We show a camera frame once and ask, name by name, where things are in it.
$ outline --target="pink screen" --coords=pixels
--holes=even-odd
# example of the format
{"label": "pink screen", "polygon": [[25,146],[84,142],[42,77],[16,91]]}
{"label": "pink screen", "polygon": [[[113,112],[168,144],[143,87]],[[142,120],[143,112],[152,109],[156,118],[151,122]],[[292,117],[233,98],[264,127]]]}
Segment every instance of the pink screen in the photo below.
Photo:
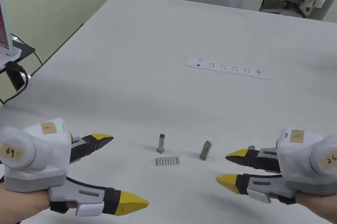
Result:
{"label": "pink screen", "polygon": [[0,46],[8,48],[8,39],[6,34],[4,16],[2,15],[1,5],[0,5]]}

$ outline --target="finger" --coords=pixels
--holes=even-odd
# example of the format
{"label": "finger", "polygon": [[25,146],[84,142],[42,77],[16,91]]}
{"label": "finger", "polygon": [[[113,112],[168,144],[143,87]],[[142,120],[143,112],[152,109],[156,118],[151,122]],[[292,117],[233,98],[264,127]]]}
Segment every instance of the finger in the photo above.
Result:
{"label": "finger", "polygon": [[236,194],[249,195],[265,203],[271,202],[271,194],[283,203],[289,203],[287,199],[292,199],[295,195],[295,191],[287,187],[281,175],[230,174],[217,177],[216,181]]}
{"label": "finger", "polygon": [[228,154],[225,158],[241,166],[280,173],[276,149],[240,149]]}

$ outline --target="metal pin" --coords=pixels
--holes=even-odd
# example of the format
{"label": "metal pin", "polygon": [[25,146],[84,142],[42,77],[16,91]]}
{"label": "metal pin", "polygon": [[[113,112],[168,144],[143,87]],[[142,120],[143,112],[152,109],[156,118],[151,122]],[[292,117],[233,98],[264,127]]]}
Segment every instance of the metal pin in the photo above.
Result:
{"label": "metal pin", "polygon": [[164,153],[164,140],[165,140],[165,135],[162,133],[161,135],[159,135],[159,145],[157,148],[157,152],[159,154]]}

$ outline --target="monitor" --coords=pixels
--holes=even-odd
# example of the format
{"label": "monitor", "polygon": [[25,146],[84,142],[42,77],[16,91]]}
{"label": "monitor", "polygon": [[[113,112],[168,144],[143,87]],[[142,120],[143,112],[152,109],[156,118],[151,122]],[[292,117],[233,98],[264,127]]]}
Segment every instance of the monitor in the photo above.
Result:
{"label": "monitor", "polygon": [[3,70],[9,61],[13,62],[19,59],[20,54],[21,50],[13,46],[5,2],[0,0],[0,70]]}
{"label": "monitor", "polygon": [[4,0],[0,0],[0,53],[13,55],[13,42],[6,17]]}

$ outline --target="human hand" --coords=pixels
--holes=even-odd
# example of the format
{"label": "human hand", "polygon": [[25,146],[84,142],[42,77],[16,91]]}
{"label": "human hand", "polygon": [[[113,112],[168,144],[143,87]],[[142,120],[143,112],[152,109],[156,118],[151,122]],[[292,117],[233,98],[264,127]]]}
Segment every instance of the human hand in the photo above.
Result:
{"label": "human hand", "polygon": [[49,208],[47,191],[18,193],[0,184],[0,224],[16,224]]}
{"label": "human hand", "polygon": [[296,194],[296,202],[321,218],[337,224],[337,195],[322,197],[299,192]]}

